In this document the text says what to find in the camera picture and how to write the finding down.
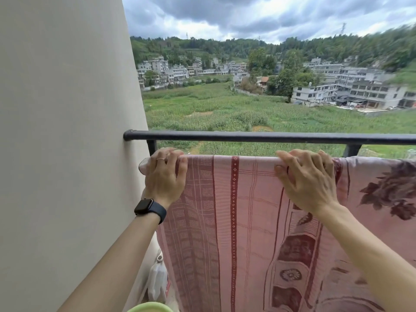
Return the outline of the person's right hand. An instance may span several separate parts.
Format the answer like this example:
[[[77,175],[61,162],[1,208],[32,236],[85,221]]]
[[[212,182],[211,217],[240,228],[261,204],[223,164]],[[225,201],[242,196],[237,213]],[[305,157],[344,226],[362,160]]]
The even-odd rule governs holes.
[[[336,194],[335,175],[325,172],[319,152],[313,152],[312,168],[289,168],[289,152],[275,154],[294,177],[294,193],[286,194],[297,207],[320,219],[342,209]]]

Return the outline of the person's left hand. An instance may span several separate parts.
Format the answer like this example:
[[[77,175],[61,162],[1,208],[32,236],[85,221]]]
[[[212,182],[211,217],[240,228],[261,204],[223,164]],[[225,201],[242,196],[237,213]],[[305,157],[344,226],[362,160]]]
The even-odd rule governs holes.
[[[184,152],[175,150],[175,166],[167,166],[165,158],[169,148],[161,148],[152,155],[157,155],[157,165],[154,172],[149,172],[145,177],[145,188],[143,190],[142,199],[154,199],[156,202],[166,208],[169,207],[180,198],[183,190],[179,190],[176,184],[178,166],[180,156],[184,156]]]

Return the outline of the pink patterned blanket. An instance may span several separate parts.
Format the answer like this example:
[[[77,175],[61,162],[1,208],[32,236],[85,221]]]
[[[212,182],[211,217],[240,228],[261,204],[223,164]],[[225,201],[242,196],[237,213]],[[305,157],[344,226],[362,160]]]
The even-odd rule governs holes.
[[[189,156],[157,230],[180,312],[384,312],[275,176],[277,158]],[[416,160],[334,158],[342,205],[416,267]]]

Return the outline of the person's right forearm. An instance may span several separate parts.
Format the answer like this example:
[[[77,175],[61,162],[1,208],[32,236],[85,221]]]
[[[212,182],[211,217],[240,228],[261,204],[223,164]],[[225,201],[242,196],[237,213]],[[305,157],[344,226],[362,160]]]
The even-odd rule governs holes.
[[[393,251],[338,203],[310,212],[336,238],[363,273],[371,293],[386,312],[416,312],[416,268]]]

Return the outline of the person's left forearm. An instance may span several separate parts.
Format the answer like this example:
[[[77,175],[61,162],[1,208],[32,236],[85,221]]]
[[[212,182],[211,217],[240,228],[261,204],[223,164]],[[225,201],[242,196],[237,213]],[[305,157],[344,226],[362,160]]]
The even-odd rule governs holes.
[[[135,217],[57,312],[122,312],[160,220]]]

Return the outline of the black metal balcony railing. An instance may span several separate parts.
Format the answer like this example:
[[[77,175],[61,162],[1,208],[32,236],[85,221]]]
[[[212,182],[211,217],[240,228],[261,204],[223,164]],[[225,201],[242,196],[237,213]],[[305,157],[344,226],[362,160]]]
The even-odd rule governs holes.
[[[157,141],[343,144],[343,157],[357,156],[363,145],[416,146],[416,134],[381,133],[127,130],[123,133],[123,139],[145,140],[151,155],[157,150]]]

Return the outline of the black smartwatch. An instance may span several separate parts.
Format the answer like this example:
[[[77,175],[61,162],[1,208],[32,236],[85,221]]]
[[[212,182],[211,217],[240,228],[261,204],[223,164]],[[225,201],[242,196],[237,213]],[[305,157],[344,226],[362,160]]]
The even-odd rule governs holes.
[[[159,216],[159,224],[161,224],[165,220],[167,210],[164,206],[156,202],[154,199],[142,199],[135,207],[134,213],[136,216],[154,213]]]

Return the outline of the row of grey concrete buildings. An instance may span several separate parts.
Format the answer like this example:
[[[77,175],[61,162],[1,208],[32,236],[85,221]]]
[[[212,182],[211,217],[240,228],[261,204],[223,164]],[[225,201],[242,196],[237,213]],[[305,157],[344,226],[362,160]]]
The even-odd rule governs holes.
[[[377,68],[350,67],[314,58],[304,66],[321,82],[295,86],[290,102],[304,106],[334,105],[362,113],[416,109],[416,91],[394,80],[395,73]]]

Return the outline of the clump of green trees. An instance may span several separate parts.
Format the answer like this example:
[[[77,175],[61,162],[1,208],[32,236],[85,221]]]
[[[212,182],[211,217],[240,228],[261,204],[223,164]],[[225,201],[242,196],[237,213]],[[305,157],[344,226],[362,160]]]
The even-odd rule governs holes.
[[[295,87],[323,84],[324,77],[304,66],[304,52],[291,49],[283,54],[283,68],[274,74],[277,66],[275,57],[266,54],[264,48],[250,51],[248,56],[249,76],[241,83],[243,90],[255,94],[284,96],[291,99]]]

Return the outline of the cluster of white village houses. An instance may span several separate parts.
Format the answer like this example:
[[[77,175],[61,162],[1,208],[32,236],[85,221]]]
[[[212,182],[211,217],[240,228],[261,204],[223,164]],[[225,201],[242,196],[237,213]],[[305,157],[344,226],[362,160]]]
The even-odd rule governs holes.
[[[159,56],[138,63],[136,72],[142,91],[228,81],[232,81],[233,86],[239,86],[243,78],[250,77],[247,63],[237,63],[228,59],[222,62],[217,57],[212,58],[210,62],[195,57],[189,65],[184,65],[170,64],[163,56]]]

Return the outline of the white plastic bottle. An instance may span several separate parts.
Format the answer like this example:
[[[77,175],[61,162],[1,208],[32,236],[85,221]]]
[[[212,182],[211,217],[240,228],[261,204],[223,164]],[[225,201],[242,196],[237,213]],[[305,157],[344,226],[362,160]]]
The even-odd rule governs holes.
[[[148,276],[147,292],[149,301],[165,303],[168,283],[169,274],[164,263],[163,252],[159,250]]]

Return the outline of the light green plastic basin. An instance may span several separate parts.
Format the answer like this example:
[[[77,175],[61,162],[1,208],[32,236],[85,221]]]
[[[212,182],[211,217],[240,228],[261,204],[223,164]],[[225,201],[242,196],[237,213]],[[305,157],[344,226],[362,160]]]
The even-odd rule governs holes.
[[[169,306],[160,302],[145,302],[138,304],[126,312],[174,312]]]

